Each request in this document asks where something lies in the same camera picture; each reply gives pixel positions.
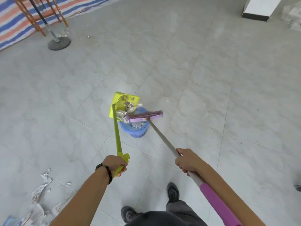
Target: perforated plastic bin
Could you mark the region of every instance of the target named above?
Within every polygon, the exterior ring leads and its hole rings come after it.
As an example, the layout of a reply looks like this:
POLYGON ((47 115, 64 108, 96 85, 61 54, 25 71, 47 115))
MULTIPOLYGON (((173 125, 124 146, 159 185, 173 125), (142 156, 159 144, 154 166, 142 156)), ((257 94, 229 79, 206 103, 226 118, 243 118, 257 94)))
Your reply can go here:
MULTIPOLYGON (((147 110, 143 107, 138 107, 136 109, 135 114, 139 114, 139 113, 145 113, 147 112, 147 110)), ((126 133, 129 133, 132 137, 134 138, 141 138, 145 135, 146 131, 148 130, 148 126, 150 124, 146 121, 146 125, 143 125, 141 128, 135 128, 132 127, 131 123, 124 123, 124 122, 120 122, 120 127, 123 131, 125 131, 126 133)))

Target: red white and blue striped tarp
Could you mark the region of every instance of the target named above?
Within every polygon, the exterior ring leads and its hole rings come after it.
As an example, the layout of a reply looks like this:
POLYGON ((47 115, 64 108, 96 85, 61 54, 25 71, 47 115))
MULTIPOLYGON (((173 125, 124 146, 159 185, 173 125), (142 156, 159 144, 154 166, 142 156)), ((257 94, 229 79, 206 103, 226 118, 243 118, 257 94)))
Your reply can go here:
MULTIPOLYGON (((92 11, 102 7, 104 4, 115 1, 118 0, 56 0, 65 18, 92 11)), ((50 6, 45 1, 43 3, 46 10, 50 10, 50 6)), ((26 0, 24 4, 31 14, 36 15, 36 11, 28 0, 26 0)), ((58 20, 55 15, 52 15, 47 17, 46 21, 48 24, 52 24, 58 20)), ((41 27, 44 27, 41 20, 38 24, 41 27)), ((35 31, 35 28, 15 4, 14 0, 0 0, 0 50, 17 43, 35 31)))

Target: person's left hand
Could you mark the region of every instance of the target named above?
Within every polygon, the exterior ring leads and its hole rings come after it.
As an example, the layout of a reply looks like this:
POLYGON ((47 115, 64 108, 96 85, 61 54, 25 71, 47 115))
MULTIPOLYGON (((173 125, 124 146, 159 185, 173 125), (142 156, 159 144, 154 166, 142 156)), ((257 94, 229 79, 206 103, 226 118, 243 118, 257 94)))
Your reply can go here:
POLYGON ((102 163, 110 167, 112 175, 114 175, 114 171, 118 167, 121 165, 124 166, 117 177, 120 177, 123 172, 126 172, 126 166, 128 165, 128 163, 120 156, 107 156, 102 163))

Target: fan stand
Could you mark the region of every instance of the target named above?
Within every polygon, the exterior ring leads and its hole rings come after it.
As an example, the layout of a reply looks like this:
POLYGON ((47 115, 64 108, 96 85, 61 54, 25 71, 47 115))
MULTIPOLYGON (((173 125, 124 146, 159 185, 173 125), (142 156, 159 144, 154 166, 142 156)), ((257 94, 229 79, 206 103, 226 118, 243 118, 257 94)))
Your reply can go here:
POLYGON ((71 40, 68 37, 64 37, 64 36, 57 37, 51 30, 50 26, 48 25, 47 21, 45 20, 45 18, 43 17, 39 9, 36 7, 36 4, 33 2, 33 0, 29 0, 29 1, 34 7, 34 9, 36 10, 36 12, 38 13, 38 15, 40 16, 40 18, 42 19, 42 21, 44 22, 47 30, 50 32, 50 34, 53 37, 53 40, 49 41, 47 44, 48 49, 52 51, 59 51, 68 47, 71 43, 71 40))

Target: purple handle grip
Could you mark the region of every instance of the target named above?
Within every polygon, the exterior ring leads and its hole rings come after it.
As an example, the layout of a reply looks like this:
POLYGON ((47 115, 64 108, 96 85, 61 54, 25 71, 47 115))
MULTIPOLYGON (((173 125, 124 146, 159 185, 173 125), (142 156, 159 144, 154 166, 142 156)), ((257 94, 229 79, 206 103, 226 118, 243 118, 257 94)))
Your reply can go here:
POLYGON ((224 221, 225 226, 243 226, 228 206, 220 199, 219 196, 217 196, 207 183, 201 184, 200 190, 220 218, 224 221))

